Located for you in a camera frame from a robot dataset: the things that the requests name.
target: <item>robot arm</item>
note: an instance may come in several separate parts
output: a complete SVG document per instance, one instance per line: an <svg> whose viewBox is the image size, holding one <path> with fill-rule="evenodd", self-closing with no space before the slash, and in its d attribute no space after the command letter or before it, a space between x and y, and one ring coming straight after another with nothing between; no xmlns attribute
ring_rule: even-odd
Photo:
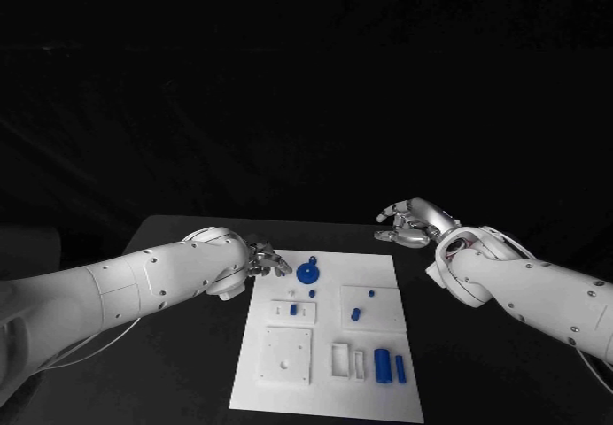
<svg viewBox="0 0 613 425"><path fill-rule="evenodd" d="M463 303L479 307L493 298L519 321L613 363L609 282L537 260L508 236L491 228L463 227L423 199L397 203L377 220L391 216L394 230L377 232L375 238L411 248L437 242L427 274Z"/></svg>
<svg viewBox="0 0 613 425"><path fill-rule="evenodd" d="M230 300L271 268L293 272L270 244L206 228L182 242L0 282L0 405L75 343L202 293Z"/></svg>

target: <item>blue small part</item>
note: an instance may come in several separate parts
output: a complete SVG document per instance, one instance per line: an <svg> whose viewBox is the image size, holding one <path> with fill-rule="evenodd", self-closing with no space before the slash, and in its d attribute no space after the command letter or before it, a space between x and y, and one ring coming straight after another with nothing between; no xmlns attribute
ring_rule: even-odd
<svg viewBox="0 0 613 425"><path fill-rule="evenodd" d="M317 259L315 257L310 257L309 262L302 264L296 270L297 280L305 285L310 285L319 278L319 269L316 263Z"/></svg>
<svg viewBox="0 0 613 425"><path fill-rule="evenodd" d="M354 308L354 312L351 313L351 319L354 321L358 321L361 319L361 309L359 308Z"/></svg>
<svg viewBox="0 0 613 425"><path fill-rule="evenodd" d="M374 351L374 374L380 383L392 383L390 351L384 348L380 348Z"/></svg>
<svg viewBox="0 0 613 425"><path fill-rule="evenodd" d="M398 382L407 383L405 363L403 362L403 356L395 356L395 371L398 372Z"/></svg>

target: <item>dark curtain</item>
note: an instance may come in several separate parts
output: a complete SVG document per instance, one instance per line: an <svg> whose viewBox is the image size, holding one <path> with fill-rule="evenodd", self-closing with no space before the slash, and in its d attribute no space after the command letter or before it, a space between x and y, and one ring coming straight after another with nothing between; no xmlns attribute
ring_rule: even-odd
<svg viewBox="0 0 613 425"><path fill-rule="evenodd" d="M65 267L153 214L424 197L613 274L597 2L41 7L3 15L0 220L59 229Z"/></svg>

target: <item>robotic hand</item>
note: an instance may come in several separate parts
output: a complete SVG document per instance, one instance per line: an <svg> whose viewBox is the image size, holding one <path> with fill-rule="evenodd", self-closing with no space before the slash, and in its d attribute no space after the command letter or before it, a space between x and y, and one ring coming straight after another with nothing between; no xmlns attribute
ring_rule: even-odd
<svg viewBox="0 0 613 425"><path fill-rule="evenodd" d="M420 198L390 205L377 217L394 217L378 240L410 248L439 244L427 274L469 306L495 298L519 321L580 351L613 363L613 285L550 262L489 227L462 223Z"/></svg>
<svg viewBox="0 0 613 425"><path fill-rule="evenodd" d="M271 269L280 277L293 273L268 242L205 228L182 242L0 282L0 406L26 379L103 331L202 293L232 299L245 279Z"/></svg>

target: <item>blue circular part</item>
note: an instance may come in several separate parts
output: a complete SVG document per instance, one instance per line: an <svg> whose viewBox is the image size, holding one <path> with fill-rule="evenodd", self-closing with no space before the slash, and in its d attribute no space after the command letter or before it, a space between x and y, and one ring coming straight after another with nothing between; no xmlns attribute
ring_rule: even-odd
<svg viewBox="0 0 613 425"><path fill-rule="evenodd" d="M354 308L354 312L351 313L351 319L354 321L358 321L361 319L361 309L359 308Z"/></svg>
<svg viewBox="0 0 613 425"><path fill-rule="evenodd" d="M310 285L319 279L319 269L316 266L317 259L312 257L309 262L302 264L296 270L297 280L305 284Z"/></svg>

